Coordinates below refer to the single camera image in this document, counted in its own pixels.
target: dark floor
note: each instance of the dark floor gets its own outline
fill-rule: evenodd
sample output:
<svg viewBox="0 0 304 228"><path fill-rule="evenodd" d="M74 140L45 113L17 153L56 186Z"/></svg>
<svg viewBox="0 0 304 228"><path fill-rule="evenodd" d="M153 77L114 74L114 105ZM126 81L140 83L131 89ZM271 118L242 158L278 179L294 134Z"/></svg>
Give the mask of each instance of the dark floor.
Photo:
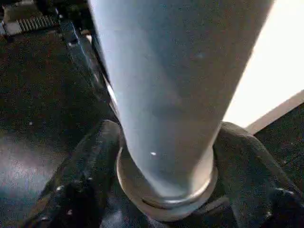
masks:
<svg viewBox="0 0 304 228"><path fill-rule="evenodd" d="M304 192L304 104L255 135Z"/></svg>
<svg viewBox="0 0 304 228"><path fill-rule="evenodd" d="M106 114L55 32L0 45L0 228L15 227ZM304 104L256 136L304 190Z"/></svg>

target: metal grate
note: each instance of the metal grate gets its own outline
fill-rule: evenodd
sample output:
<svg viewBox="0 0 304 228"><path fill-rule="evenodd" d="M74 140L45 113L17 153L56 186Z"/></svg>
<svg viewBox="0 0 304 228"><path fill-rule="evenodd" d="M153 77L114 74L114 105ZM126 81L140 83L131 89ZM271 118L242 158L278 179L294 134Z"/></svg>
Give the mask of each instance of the metal grate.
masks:
<svg viewBox="0 0 304 228"><path fill-rule="evenodd" d="M21 32L28 32L33 30L45 29L58 25L58 21L52 15L42 17L33 17L29 19L18 20Z"/></svg>

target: white wall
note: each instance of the white wall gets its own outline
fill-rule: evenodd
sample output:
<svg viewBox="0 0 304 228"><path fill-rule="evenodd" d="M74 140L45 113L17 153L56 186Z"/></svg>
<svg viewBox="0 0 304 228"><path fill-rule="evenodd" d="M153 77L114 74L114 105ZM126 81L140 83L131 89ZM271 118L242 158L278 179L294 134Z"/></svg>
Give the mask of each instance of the white wall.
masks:
<svg viewBox="0 0 304 228"><path fill-rule="evenodd" d="M303 102L304 0L277 0L224 121L256 133Z"/></svg>

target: cylinder base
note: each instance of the cylinder base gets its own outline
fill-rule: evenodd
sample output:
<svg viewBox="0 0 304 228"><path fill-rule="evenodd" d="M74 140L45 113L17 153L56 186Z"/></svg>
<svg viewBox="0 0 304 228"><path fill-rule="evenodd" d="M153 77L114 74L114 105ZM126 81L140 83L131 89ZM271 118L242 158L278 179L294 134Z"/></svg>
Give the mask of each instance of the cylinder base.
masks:
<svg viewBox="0 0 304 228"><path fill-rule="evenodd" d="M126 149L121 149L118 153L116 172L119 183L128 198L142 213L157 221L176 221L187 217L209 199L218 178L218 171L214 167L210 174L210 181L207 186L202 186L204 191L200 195L193 193L185 199L172 200L158 198ZM153 201L162 201L164 204L155 205Z"/></svg>

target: gray metal bar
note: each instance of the gray metal bar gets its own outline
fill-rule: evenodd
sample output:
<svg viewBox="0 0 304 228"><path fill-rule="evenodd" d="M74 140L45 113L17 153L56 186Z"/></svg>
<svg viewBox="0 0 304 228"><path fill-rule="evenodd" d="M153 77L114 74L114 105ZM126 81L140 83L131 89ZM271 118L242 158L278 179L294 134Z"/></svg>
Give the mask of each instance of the gray metal bar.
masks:
<svg viewBox="0 0 304 228"><path fill-rule="evenodd" d="M211 147L271 2L90 1L128 150L159 206L208 183Z"/></svg>

